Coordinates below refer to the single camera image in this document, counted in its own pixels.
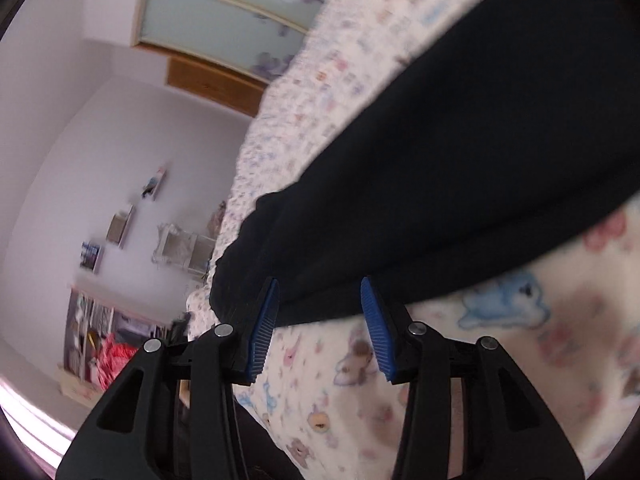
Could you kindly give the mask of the middle white wall shelf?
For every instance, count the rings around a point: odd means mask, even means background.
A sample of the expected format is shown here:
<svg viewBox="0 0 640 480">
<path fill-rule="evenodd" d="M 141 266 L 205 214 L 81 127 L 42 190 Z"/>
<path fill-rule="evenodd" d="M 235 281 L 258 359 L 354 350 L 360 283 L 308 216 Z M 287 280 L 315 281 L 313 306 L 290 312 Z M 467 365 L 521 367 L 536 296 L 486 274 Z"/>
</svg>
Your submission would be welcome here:
<svg viewBox="0 0 640 480">
<path fill-rule="evenodd" d="M 105 240 L 107 243 L 122 247 L 128 231 L 128 226 L 134 215 L 134 205 L 128 204 L 112 217 L 108 226 Z"/>
</svg>

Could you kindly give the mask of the pink white bookshelf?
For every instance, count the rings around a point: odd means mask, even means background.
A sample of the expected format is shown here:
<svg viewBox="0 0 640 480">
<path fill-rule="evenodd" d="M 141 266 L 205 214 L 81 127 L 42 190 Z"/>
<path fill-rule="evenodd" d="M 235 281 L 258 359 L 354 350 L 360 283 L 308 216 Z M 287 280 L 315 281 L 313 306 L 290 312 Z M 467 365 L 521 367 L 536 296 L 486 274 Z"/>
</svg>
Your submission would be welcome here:
<svg viewBox="0 0 640 480">
<path fill-rule="evenodd" d="M 138 350 L 151 338 L 164 339 L 168 323 L 104 301 L 78 286 L 70 288 L 64 328 L 63 357 L 58 384 L 63 396 L 85 408 L 93 408 L 104 393 L 98 381 L 98 355 L 104 339 L 114 334 Z"/>
</svg>

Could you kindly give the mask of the teddy bear print bedspread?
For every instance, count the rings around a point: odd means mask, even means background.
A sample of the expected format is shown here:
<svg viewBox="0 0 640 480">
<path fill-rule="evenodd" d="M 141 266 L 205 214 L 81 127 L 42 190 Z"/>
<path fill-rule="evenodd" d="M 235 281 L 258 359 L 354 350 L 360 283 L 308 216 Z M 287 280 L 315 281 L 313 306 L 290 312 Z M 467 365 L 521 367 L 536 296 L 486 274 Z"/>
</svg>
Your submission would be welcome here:
<svg viewBox="0 0 640 480">
<path fill-rule="evenodd" d="M 328 0 L 191 335 L 267 278 L 278 478 L 637 478 L 639 0 Z"/>
</svg>

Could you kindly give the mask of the red crumpled cloth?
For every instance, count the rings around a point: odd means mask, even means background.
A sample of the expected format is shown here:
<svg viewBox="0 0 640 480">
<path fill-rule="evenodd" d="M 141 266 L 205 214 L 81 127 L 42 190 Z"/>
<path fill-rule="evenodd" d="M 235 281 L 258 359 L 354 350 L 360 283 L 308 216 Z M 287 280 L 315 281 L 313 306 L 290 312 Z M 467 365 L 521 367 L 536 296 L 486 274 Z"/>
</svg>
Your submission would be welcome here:
<svg viewBox="0 0 640 480">
<path fill-rule="evenodd" d="M 104 339 L 96 367 L 99 385 L 103 391 L 114 382 L 137 351 L 137 348 L 126 342 L 117 342 L 114 334 L 109 334 Z"/>
</svg>

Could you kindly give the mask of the brown wooden door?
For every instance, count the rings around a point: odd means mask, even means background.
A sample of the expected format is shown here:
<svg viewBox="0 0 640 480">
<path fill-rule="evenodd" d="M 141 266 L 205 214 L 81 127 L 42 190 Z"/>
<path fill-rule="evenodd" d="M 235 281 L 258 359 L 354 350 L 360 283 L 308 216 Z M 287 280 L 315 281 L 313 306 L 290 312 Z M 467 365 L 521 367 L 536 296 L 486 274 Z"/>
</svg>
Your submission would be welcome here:
<svg viewBox="0 0 640 480">
<path fill-rule="evenodd" d="M 258 114 L 267 88 L 236 70 L 184 56 L 168 58 L 166 84 L 250 117 Z"/>
</svg>

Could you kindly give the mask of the black pants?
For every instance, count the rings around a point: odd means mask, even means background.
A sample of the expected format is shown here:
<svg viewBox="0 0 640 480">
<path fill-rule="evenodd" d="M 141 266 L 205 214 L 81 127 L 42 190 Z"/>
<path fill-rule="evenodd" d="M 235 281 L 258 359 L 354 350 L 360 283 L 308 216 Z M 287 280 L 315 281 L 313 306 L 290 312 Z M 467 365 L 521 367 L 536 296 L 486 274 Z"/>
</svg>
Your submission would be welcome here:
<svg viewBox="0 0 640 480">
<path fill-rule="evenodd" d="M 483 0 L 218 260 L 210 305 L 278 322 L 346 318 L 359 286 L 414 304 L 512 271 L 639 188 L 639 0 Z"/>
</svg>

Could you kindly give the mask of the upper white wall shelf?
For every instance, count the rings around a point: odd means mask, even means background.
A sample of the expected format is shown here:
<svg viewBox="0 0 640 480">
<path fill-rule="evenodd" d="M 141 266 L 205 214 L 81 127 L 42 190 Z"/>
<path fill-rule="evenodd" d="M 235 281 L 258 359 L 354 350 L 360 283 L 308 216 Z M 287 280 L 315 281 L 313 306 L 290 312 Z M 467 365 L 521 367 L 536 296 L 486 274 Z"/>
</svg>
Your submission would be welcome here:
<svg viewBox="0 0 640 480">
<path fill-rule="evenodd" d="M 167 169 L 165 167 L 160 167 L 157 169 L 157 172 L 154 174 L 154 176 L 148 182 L 146 182 L 146 185 L 142 188 L 142 200 L 146 200 L 147 198 L 149 198 L 150 200 L 155 200 L 155 195 L 160 189 L 160 186 L 162 185 L 166 174 Z"/>
</svg>

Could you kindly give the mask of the frosted glass floral wardrobe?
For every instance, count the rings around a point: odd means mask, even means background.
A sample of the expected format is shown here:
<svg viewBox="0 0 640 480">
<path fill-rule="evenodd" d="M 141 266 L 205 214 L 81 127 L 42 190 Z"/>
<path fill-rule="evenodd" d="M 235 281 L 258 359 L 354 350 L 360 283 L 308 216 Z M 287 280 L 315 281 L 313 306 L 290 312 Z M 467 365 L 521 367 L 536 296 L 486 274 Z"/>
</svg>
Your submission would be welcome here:
<svg viewBox="0 0 640 480">
<path fill-rule="evenodd" d="M 141 0 L 142 44 L 270 82 L 302 47 L 326 0 Z"/>
</svg>

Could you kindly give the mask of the wall shelf with books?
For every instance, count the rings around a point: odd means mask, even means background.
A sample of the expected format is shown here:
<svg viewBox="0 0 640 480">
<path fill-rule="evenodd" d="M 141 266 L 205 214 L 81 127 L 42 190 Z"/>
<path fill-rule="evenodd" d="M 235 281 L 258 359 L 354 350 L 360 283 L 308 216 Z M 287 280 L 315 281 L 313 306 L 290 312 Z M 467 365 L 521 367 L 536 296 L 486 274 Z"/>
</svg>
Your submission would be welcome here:
<svg viewBox="0 0 640 480">
<path fill-rule="evenodd" d="M 83 242 L 81 244 L 79 267 L 82 270 L 96 274 L 98 272 L 104 246 L 97 242 Z"/>
</svg>

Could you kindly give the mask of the white wall shelf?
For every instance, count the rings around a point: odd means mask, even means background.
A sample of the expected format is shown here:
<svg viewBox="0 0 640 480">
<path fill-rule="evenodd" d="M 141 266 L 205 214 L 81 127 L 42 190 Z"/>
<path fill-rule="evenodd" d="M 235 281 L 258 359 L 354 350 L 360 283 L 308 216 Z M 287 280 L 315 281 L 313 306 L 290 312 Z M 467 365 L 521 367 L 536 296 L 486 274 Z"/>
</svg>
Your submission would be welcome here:
<svg viewBox="0 0 640 480">
<path fill-rule="evenodd" d="M 142 188 L 142 200 L 146 200 L 147 198 L 149 198 L 150 200 L 155 200 L 155 195 L 160 189 L 160 186 L 162 185 L 166 174 L 167 169 L 165 167 L 160 167 L 157 169 L 157 172 L 154 174 L 154 176 L 148 182 L 146 182 L 146 185 Z"/>
<path fill-rule="evenodd" d="M 107 243 L 122 247 L 128 231 L 128 226 L 134 215 L 134 205 L 128 204 L 112 217 L 108 226 L 105 240 Z"/>
</svg>

